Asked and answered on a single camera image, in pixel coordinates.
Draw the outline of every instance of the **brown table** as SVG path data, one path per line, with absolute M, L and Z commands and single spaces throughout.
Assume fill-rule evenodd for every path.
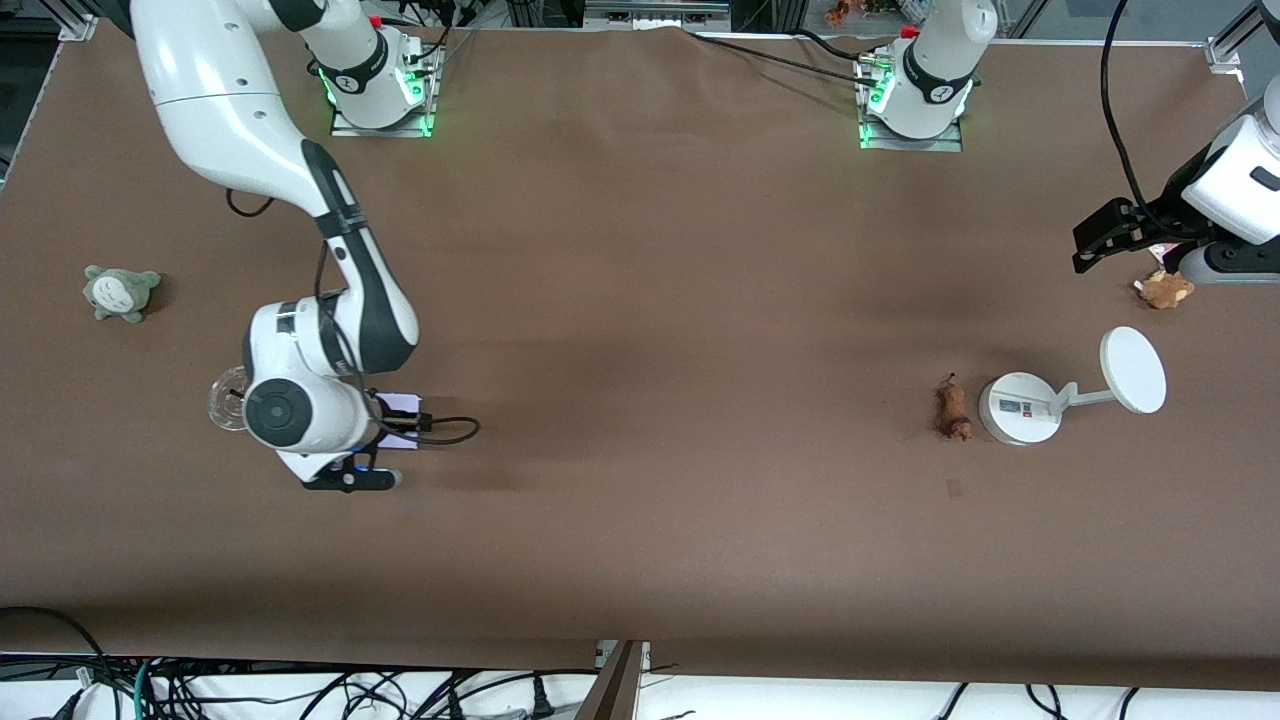
M 324 137 L 301 42 L 268 45 Z M 436 137 L 323 140 L 422 322 L 376 386 L 485 423 L 348 497 L 205 413 L 252 311 L 310 292 L 310 219 L 229 213 L 102 27 L 0 199 L 0 601 L 113 652 L 548 667 L 643 637 L 687 673 L 1277 687 L 1280 295 L 1158 313 L 1149 258 L 1073 274 L 1071 227 L 1125 192 L 1097 55 L 992 47 L 965 151 L 925 155 L 859 150 L 840 81 L 678 31 L 481 33 Z M 1197 49 L 1114 64 L 1155 195 L 1242 94 Z M 143 324 L 93 320 L 91 263 L 164 274 Z M 1102 387 L 1121 324 L 1164 356 L 1158 414 L 931 432 L 951 372 Z

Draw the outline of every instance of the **green plush toy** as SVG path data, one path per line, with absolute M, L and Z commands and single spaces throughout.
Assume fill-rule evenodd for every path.
M 141 323 L 142 309 L 151 300 L 151 288 L 160 284 L 160 274 L 151 270 L 131 273 L 90 265 L 84 268 L 84 277 L 88 278 L 84 297 L 99 320 L 119 315 L 131 323 Z

